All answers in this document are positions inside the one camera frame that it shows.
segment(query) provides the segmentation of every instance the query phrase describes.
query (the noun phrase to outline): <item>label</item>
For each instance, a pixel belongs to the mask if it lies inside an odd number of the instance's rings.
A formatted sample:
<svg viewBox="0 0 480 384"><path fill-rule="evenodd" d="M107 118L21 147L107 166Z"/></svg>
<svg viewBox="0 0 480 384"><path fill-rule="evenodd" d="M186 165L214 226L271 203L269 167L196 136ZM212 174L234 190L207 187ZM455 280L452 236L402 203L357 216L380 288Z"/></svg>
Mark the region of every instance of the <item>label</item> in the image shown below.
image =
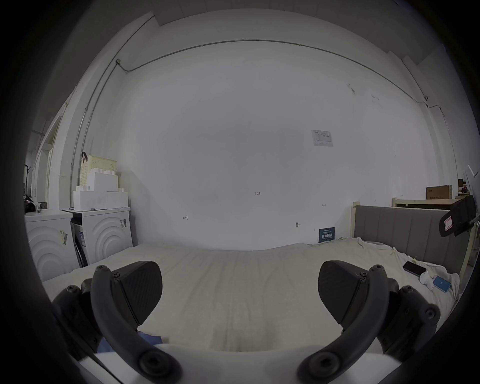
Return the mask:
<svg viewBox="0 0 480 384"><path fill-rule="evenodd" d="M447 220L445 220L445 230L448 231L452 227L453 227L453 222L452 222L452 217L450 216Z"/></svg>
<svg viewBox="0 0 480 384"><path fill-rule="evenodd" d="M79 231L78 234L80 235L80 243L82 243L82 245L83 245L84 247L86 247L86 245L85 245L85 236L84 236L84 233L81 232L81 231Z"/></svg>
<svg viewBox="0 0 480 384"><path fill-rule="evenodd" d="M67 237L68 233L65 233L64 231L60 231L60 243L63 245L67 245Z"/></svg>
<svg viewBox="0 0 480 384"><path fill-rule="evenodd" d="M313 145L323 147L333 147L332 134L327 131L312 131Z"/></svg>
<svg viewBox="0 0 480 384"><path fill-rule="evenodd" d="M335 227L321 229L318 242L323 243L331 240L335 240Z"/></svg>

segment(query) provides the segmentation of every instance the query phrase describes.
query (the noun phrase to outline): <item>washing machine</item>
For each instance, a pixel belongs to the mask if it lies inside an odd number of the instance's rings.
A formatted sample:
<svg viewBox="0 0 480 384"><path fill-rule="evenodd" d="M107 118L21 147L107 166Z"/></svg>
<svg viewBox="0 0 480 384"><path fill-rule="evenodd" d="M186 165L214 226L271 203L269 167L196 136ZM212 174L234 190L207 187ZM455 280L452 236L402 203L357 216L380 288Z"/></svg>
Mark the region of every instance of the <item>washing machine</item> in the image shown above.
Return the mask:
<svg viewBox="0 0 480 384"><path fill-rule="evenodd" d="M80 268L71 219L71 213L51 209L25 214L28 244L42 281Z"/></svg>
<svg viewBox="0 0 480 384"><path fill-rule="evenodd" d="M130 208L73 211L72 231L84 263L97 263L131 247Z"/></svg>

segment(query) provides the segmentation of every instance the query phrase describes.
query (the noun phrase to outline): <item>bed frame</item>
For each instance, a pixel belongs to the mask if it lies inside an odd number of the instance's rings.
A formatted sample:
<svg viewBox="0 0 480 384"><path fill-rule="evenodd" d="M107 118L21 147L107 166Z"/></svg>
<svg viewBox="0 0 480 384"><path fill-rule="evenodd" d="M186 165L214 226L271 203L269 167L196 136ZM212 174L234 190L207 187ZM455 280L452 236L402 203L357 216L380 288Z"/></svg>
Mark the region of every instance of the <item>bed frame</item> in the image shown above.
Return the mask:
<svg viewBox="0 0 480 384"><path fill-rule="evenodd" d="M373 207L355 202L350 235L395 247L419 261L443 265L448 273L458 273L461 281L478 224L460 236L443 238L438 226L446 212L440 209Z"/></svg>

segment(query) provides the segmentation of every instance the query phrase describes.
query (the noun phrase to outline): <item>white bed sheet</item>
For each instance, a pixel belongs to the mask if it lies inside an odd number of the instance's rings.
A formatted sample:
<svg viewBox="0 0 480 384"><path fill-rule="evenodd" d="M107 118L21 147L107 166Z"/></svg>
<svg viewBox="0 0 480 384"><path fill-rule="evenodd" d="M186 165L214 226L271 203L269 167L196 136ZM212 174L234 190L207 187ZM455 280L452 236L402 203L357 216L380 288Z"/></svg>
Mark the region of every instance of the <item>white bed sheet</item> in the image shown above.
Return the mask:
<svg viewBox="0 0 480 384"><path fill-rule="evenodd" d="M403 271L412 259L382 244L361 239L294 244L265 251L206 251L164 244L128 248L85 268L44 282L50 299L68 285L80 286L97 265L111 270L149 260L158 263L162 298L139 330L167 337L169 343L201 350L262 351L307 345L325 346L341 333L318 295L318 274L327 260L343 260L361 268L385 267L400 287L411 285L447 319L457 296L459 277L442 266L417 262L430 275L452 283L444 293L430 292L417 277ZM374 342L369 352L382 353Z"/></svg>

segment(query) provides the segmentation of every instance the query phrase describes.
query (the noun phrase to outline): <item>smartphone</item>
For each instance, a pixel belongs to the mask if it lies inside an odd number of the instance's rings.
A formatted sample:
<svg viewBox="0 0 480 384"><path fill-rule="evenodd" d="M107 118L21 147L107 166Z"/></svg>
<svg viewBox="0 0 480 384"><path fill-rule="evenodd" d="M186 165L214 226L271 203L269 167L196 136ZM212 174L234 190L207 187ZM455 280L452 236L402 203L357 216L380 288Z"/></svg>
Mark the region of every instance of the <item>smartphone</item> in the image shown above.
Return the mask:
<svg viewBox="0 0 480 384"><path fill-rule="evenodd" d="M423 272L426 272L427 269L420 266L420 265L416 265L416 264L413 264L412 262L410 261L407 261L405 263L405 265L403 266L403 269L405 269L407 272L410 272L411 274L414 274L416 277L420 277L420 275L423 273Z"/></svg>
<svg viewBox="0 0 480 384"><path fill-rule="evenodd" d="M433 277L433 285L441 289L443 292L448 292L452 284L445 279L442 279L440 276L435 275Z"/></svg>

